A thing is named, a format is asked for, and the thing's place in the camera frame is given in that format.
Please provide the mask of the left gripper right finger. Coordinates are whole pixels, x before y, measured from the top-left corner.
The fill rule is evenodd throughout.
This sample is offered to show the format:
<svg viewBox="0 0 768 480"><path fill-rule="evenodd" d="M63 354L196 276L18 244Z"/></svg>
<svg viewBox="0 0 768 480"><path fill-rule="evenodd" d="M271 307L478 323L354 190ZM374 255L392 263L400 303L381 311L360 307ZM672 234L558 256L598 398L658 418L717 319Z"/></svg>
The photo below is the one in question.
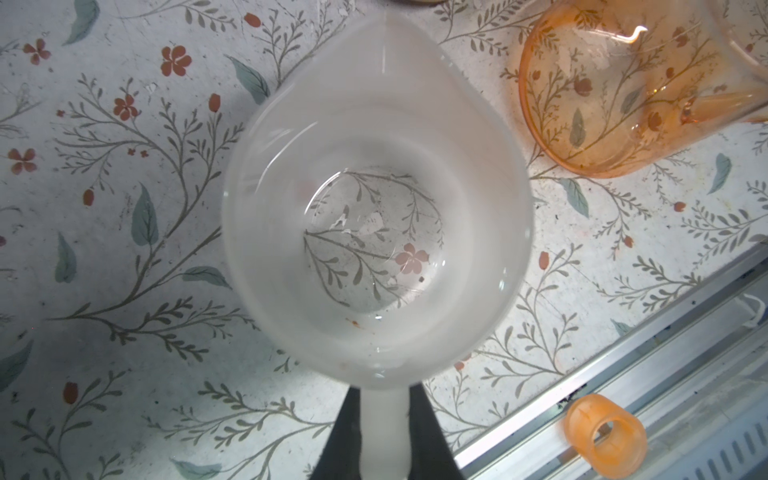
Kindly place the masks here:
<svg viewBox="0 0 768 480"><path fill-rule="evenodd" d="M409 388L410 480L464 480L422 383Z"/></svg>

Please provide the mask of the orange tape roll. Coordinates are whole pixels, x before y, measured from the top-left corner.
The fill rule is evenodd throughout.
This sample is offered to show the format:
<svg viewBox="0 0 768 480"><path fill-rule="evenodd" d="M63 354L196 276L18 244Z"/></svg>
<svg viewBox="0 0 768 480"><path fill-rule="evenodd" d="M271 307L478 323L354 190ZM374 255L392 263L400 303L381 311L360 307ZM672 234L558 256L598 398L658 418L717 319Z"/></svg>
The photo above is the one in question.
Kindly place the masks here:
<svg viewBox="0 0 768 480"><path fill-rule="evenodd" d="M643 424L599 394L576 400L567 411L563 430L571 447L608 479L624 479L634 474L648 451Z"/></svg>

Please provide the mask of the frosted white glass pitcher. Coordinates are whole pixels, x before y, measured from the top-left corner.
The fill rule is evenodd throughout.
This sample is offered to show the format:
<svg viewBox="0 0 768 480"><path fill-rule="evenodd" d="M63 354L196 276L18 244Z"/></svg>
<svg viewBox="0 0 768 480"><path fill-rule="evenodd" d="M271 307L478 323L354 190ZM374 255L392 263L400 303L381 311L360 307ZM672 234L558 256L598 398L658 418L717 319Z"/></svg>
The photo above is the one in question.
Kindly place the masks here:
<svg viewBox="0 0 768 480"><path fill-rule="evenodd" d="M409 479L409 388L487 340L529 263L532 194L508 127L423 30L378 13L253 117L221 217L258 326L360 390L361 479Z"/></svg>

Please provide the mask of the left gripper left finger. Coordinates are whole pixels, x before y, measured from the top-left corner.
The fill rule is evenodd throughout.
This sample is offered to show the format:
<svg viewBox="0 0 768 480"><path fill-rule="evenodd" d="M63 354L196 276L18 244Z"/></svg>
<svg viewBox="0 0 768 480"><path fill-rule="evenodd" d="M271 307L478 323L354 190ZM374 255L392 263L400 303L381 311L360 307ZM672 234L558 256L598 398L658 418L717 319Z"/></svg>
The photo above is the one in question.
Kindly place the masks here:
<svg viewBox="0 0 768 480"><path fill-rule="evenodd" d="M347 391L310 480L360 480L360 390Z"/></svg>

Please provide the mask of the orange glass pitcher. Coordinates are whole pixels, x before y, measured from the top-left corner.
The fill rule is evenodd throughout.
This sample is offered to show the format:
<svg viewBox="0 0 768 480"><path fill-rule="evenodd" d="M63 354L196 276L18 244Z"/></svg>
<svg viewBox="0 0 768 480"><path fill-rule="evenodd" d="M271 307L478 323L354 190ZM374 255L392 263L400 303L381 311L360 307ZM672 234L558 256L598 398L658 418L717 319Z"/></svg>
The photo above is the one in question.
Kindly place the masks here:
<svg viewBox="0 0 768 480"><path fill-rule="evenodd" d="M763 1L558 1L519 65L524 120L561 167L635 172L767 117Z"/></svg>

